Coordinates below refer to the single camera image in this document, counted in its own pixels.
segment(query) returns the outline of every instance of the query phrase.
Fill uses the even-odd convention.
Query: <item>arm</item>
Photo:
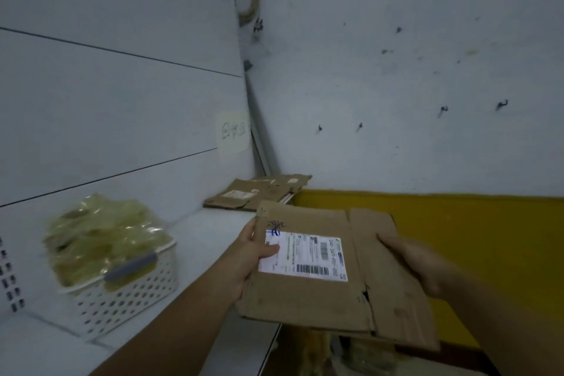
[[[90,376],[197,375],[227,311],[241,297],[245,278],[259,258],[278,252],[278,245],[251,240],[254,224],[255,219],[247,223],[200,278]]]
[[[433,250],[378,235],[419,275],[427,295],[448,302],[504,375],[564,374],[564,328],[529,314]]]

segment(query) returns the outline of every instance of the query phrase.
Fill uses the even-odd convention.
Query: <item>hand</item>
[[[378,239],[415,271],[427,296],[435,299],[445,298],[445,290],[460,272],[454,263],[427,245],[412,239],[383,234],[378,234]]]
[[[258,244],[252,240],[256,218],[253,217],[237,239],[213,264],[210,271],[222,280],[229,300],[234,304],[243,294],[243,285],[250,272],[258,265],[258,259],[274,256],[279,245]]]

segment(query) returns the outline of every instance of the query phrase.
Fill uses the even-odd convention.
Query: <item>basket handle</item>
[[[157,253],[155,251],[151,251],[144,256],[128,261],[122,266],[118,266],[113,268],[111,271],[106,272],[104,274],[104,281],[115,282],[120,278],[123,278],[125,275],[129,275],[131,272],[135,272],[144,266],[154,263],[155,261],[157,261]]]

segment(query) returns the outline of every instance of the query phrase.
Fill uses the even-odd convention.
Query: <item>cardboard box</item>
[[[251,180],[234,180],[228,188],[204,201],[204,207],[257,211],[262,200],[278,202],[288,194],[297,193],[311,176],[281,174],[255,177]]]
[[[377,232],[397,233],[391,215],[351,209],[347,218],[344,211],[260,202],[254,239],[281,249],[251,273],[239,313],[438,350],[419,281]]]

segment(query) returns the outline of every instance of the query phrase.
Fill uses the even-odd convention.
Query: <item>white plastic basket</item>
[[[87,283],[60,290],[71,302],[76,332],[93,340],[172,293],[178,278],[175,250],[173,241]],[[143,277],[116,291],[104,288],[106,281],[119,280],[155,261],[155,269]]]

